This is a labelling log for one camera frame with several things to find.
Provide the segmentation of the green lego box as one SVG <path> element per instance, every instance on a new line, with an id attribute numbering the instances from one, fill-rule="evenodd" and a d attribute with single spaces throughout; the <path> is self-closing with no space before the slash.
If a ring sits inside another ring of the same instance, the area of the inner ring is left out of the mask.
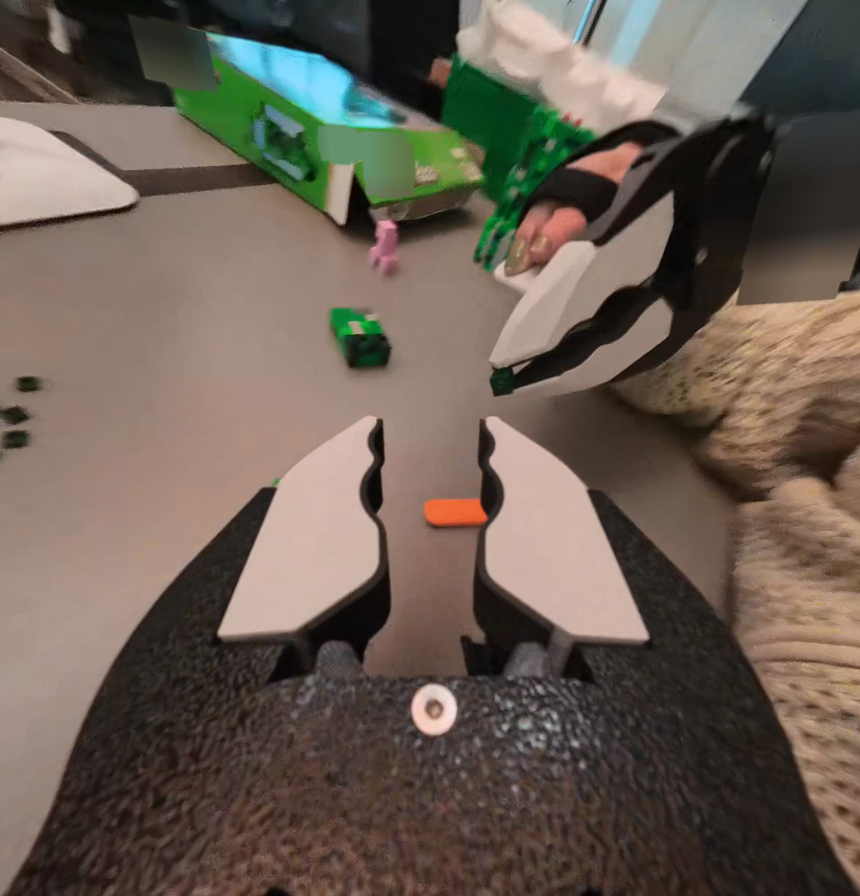
<path id="1" fill-rule="evenodd" d="M 345 226 L 461 208 L 485 186 L 458 132 L 324 56 L 207 36 L 216 86 L 172 90 L 179 113 Z"/>

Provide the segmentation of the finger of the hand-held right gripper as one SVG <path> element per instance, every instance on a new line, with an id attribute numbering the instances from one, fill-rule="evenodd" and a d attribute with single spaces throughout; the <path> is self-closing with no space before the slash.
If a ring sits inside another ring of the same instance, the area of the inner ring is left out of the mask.
<path id="1" fill-rule="evenodd" d="M 579 392 L 605 385 L 670 335 L 673 310 L 649 287 L 625 287 L 592 318 L 517 372 L 518 393 Z"/>
<path id="2" fill-rule="evenodd" d="M 490 363 L 503 368 L 553 349 L 576 324 L 590 320 L 619 289 L 637 287 L 660 266 L 674 224 L 674 193 L 603 244 L 572 241 L 543 268 L 494 278 L 521 294 L 493 347 Z"/>

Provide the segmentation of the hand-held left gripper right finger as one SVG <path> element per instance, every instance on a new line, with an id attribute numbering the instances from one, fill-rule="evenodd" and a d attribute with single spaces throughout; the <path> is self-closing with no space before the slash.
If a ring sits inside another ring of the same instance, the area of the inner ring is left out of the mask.
<path id="1" fill-rule="evenodd" d="M 493 655 L 536 644 L 572 675 L 584 647 L 649 644 L 590 489 L 498 417 L 479 424 L 474 617 Z"/>

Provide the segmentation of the orange brick separator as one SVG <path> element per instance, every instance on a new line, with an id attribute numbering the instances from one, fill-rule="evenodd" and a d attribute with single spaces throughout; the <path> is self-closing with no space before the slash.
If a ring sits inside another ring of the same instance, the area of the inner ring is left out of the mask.
<path id="1" fill-rule="evenodd" d="M 479 498 L 431 499 L 424 503 L 424 520 L 436 529 L 478 528 L 487 514 Z"/>

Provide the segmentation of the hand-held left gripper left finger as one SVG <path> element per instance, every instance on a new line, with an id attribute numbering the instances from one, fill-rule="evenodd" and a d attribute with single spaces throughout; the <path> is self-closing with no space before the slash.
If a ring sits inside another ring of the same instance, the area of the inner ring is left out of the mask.
<path id="1" fill-rule="evenodd" d="M 391 612 L 383 423 L 363 417 L 281 476 L 219 624 L 223 644 L 278 643 L 314 664 L 329 642 L 360 660 Z"/>

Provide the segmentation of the green cube lego model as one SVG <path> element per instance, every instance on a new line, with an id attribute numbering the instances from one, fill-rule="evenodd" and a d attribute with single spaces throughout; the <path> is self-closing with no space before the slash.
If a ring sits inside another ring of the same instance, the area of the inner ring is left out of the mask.
<path id="1" fill-rule="evenodd" d="M 329 324 L 348 368 L 383 368 L 389 364 L 391 342 L 373 311 L 331 308 Z"/>

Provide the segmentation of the white book stand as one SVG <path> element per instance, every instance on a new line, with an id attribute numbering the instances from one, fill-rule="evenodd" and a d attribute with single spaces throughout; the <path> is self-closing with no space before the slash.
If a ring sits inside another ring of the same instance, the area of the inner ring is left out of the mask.
<path id="1" fill-rule="evenodd" d="M 0 118 L 0 230 L 132 208 L 137 190 L 41 127 Z"/>

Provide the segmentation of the person's right hand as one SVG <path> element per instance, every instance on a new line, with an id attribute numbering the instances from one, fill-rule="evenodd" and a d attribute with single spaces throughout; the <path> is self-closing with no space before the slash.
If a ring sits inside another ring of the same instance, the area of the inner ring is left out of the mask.
<path id="1" fill-rule="evenodd" d="M 624 141 L 556 169 L 531 196 L 503 263 L 504 274 L 544 266 L 561 247 L 582 237 L 613 203 L 643 150 L 637 141 Z"/>

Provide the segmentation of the pink lego pig figure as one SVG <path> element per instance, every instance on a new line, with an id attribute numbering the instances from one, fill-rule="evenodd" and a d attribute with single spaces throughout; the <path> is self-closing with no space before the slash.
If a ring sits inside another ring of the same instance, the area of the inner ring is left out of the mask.
<path id="1" fill-rule="evenodd" d="M 400 264 L 400 231 L 397 223 L 391 219 L 380 219 L 376 222 L 374 244 L 369 250 L 368 260 L 374 270 L 383 276 L 397 272 Z"/>

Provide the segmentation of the pile of dark green bricks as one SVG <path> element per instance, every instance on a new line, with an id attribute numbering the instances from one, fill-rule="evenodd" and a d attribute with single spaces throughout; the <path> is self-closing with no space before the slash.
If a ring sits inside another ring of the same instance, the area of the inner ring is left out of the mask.
<path id="1" fill-rule="evenodd" d="M 36 398 L 49 386 L 41 375 L 18 375 L 0 391 L 0 465 L 36 446 Z"/>

